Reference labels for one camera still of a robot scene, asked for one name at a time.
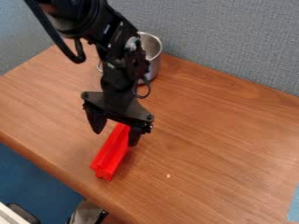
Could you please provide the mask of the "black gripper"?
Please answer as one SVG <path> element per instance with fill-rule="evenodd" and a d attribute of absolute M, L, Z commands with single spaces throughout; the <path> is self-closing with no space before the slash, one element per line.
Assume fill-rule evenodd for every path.
<path fill-rule="evenodd" d="M 153 127 L 153 114 L 141 106 L 136 96 L 136 81 L 124 92 L 102 90 L 85 91 L 80 95 L 89 126 L 98 134 L 106 121 L 112 120 L 132 127 L 128 132 L 128 146 L 136 146 L 140 136 Z"/>

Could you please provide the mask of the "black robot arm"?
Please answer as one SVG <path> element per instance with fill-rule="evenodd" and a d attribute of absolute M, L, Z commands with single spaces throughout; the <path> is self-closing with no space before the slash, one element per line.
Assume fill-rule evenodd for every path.
<path fill-rule="evenodd" d="M 129 127 L 128 144 L 137 145 L 140 136 L 153 127 L 154 116 L 140 105 L 137 82 L 148 81 L 149 61 L 136 27 L 108 5 L 108 0 L 32 0 L 45 27 L 56 38 L 74 42 L 77 53 L 70 60 L 85 59 L 80 41 L 96 47 L 102 74 L 98 92 L 82 92 L 82 108 L 94 133 L 106 121 Z"/>

